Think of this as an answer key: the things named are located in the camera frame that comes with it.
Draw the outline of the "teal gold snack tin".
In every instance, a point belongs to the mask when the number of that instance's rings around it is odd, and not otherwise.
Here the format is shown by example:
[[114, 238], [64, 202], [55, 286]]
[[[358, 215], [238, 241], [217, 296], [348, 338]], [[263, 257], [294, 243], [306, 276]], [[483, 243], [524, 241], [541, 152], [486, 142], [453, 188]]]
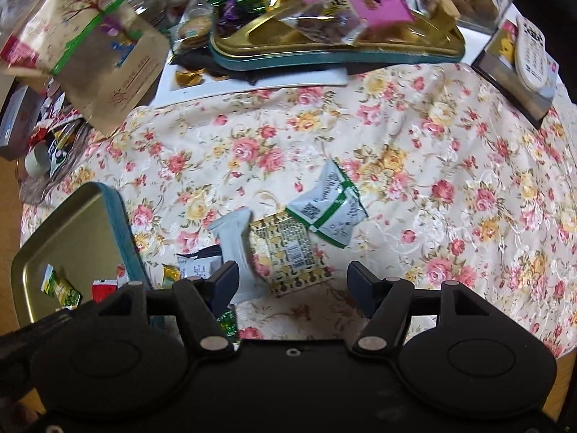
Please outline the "teal gold snack tin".
[[352, 18], [327, 15], [321, 4], [291, 0], [230, 35], [213, 33], [209, 47], [234, 60], [323, 52], [330, 62], [343, 65], [444, 63], [463, 58], [464, 38], [455, 22], [411, 12], [413, 22], [368, 27]]

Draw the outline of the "yellow patterned snack packet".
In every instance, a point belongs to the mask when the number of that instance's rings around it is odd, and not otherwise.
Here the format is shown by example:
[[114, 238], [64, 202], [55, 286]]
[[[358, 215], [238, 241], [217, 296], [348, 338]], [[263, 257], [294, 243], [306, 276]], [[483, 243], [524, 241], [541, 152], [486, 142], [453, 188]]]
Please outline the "yellow patterned snack packet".
[[332, 279], [305, 226], [283, 210], [250, 223], [253, 269], [281, 297]]

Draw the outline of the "white tray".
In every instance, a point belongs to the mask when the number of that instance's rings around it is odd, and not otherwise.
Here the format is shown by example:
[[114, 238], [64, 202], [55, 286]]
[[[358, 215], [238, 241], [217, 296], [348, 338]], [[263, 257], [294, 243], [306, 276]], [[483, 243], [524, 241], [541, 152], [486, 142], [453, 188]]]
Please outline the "white tray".
[[[178, 69], [204, 69], [203, 83], [180, 88], [175, 81]], [[323, 52], [250, 56], [234, 60], [206, 46], [169, 54], [155, 93], [147, 104], [162, 108], [216, 95], [286, 87], [344, 86], [347, 81], [346, 67], [330, 62]]]

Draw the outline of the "floral tablecloth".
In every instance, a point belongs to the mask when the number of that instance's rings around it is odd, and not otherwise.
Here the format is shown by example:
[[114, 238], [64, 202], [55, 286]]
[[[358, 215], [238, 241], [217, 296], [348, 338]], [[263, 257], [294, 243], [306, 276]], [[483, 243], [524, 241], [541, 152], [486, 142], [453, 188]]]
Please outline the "floral tablecloth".
[[269, 216], [335, 162], [368, 216], [343, 249], [314, 239], [331, 279], [239, 304], [251, 339], [352, 338], [363, 318], [350, 261], [435, 289], [467, 285], [545, 343], [576, 346], [576, 106], [563, 88], [534, 128], [465, 65], [393, 66], [343, 87], [257, 90], [134, 110], [94, 134], [42, 204], [29, 237], [82, 184], [121, 194], [151, 283], [180, 253], [213, 243], [210, 224]]

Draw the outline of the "teal gold tin lid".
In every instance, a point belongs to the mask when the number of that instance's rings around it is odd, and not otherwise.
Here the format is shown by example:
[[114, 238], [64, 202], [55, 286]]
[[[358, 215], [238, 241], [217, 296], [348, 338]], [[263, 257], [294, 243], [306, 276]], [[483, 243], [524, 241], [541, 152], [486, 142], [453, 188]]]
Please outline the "teal gold tin lid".
[[16, 254], [11, 288], [19, 325], [25, 327], [59, 310], [41, 291], [45, 270], [52, 266], [92, 299], [95, 280], [112, 280], [124, 271], [147, 289], [151, 279], [132, 235], [124, 204], [113, 188], [96, 182], [79, 187], [32, 233]]

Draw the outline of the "white remote control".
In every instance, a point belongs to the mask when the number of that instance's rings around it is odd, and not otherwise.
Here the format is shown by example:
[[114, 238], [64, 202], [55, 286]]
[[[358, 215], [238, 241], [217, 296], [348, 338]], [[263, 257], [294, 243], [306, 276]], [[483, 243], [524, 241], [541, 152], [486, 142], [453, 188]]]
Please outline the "white remote control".
[[545, 36], [529, 19], [516, 17], [515, 69], [524, 85], [533, 92], [540, 91], [548, 79]]

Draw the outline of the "green yellow-label snack packet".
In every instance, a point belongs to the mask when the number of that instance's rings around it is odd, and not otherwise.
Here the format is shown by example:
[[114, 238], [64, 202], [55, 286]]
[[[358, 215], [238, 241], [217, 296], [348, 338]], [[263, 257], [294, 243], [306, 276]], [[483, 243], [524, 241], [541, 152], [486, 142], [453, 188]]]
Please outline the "green yellow-label snack packet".
[[82, 300], [81, 293], [50, 264], [46, 266], [41, 283], [41, 291], [54, 298], [61, 307], [75, 309]]

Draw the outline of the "grey long snack packet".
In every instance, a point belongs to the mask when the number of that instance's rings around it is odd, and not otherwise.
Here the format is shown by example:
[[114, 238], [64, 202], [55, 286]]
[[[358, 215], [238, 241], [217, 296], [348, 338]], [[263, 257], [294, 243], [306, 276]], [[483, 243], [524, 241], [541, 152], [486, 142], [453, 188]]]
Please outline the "grey long snack packet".
[[239, 287], [231, 300], [233, 305], [260, 298], [268, 292], [268, 285], [255, 274], [251, 265], [250, 218], [251, 211], [241, 207], [216, 219], [208, 227], [219, 240], [223, 260], [235, 261], [239, 267]]

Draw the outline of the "small white cup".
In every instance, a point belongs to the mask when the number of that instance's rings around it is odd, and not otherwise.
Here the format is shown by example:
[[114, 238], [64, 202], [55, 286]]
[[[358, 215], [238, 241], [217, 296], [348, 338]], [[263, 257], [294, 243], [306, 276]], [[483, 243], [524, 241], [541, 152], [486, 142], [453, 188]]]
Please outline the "small white cup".
[[36, 144], [26, 155], [23, 164], [30, 177], [36, 178], [46, 174], [51, 167], [46, 143]]

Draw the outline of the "brown paper bag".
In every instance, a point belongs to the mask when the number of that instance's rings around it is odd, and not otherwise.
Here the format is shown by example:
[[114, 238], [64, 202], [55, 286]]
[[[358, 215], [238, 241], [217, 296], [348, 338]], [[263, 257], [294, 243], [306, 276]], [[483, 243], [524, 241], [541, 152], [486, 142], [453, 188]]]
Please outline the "brown paper bag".
[[16, 76], [52, 76], [66, 98], [110, 136], [161, 74], [167, 38], [125, 0], [35, 0], [1, 49]]

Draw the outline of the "white black-top snack packet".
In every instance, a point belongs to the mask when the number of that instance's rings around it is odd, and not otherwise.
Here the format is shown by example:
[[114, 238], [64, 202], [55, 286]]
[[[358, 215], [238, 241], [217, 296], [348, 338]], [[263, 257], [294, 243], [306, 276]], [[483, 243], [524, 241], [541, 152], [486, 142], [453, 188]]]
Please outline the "white black-top snack packet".
[[177, 254], [181, 277], [192, 280], [209, 279], [223, 264], [222, 250], [215, 244], [191, 254]]

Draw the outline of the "red white snack packet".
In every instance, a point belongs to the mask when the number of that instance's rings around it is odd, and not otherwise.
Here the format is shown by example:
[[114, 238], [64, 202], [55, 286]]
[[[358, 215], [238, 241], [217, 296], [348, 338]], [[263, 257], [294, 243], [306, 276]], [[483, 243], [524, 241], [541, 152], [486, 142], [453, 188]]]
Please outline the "red white snack packet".
[[91, 287], [92, 300], [96, 303], [100, 303], [111, 294], [115, 293], [116, 290], [116, 280], [94, 280]]

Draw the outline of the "white green-stripe snack packet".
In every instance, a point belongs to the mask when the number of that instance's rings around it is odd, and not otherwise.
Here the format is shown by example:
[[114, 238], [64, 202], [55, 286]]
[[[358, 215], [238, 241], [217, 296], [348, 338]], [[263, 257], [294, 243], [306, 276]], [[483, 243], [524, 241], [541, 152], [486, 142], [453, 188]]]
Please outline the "white green-stripe snack packet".
[[358, 189], [332, 159], [315, 187], [291, 201], [286, 210], [309, 232], [339, 248], [351, 243], [354, 227], [368, 218]]

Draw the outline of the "dark green candy wrapper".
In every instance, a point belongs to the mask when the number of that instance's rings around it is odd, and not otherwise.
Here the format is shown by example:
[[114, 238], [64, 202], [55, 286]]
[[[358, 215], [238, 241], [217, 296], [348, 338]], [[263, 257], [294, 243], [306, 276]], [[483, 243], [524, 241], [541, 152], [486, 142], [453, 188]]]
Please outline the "dark green candy wrapper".
[[218, 324], [224, 331], [225, 335], [233, 342], [239, 341], [239, 329], [237, 314], [234, 308], [227, 309], [218, 319]]

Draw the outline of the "gold green candy wrapper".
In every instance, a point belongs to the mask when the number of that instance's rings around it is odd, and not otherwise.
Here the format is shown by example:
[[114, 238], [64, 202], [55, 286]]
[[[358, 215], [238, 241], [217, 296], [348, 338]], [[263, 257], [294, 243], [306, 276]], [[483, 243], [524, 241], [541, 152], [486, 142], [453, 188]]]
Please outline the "gold green candy wrapper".
[[176, 281], [181, 280], [182, 274], [179, 267], [174, 265], [162, 265], [162, 287], [170, 288]]

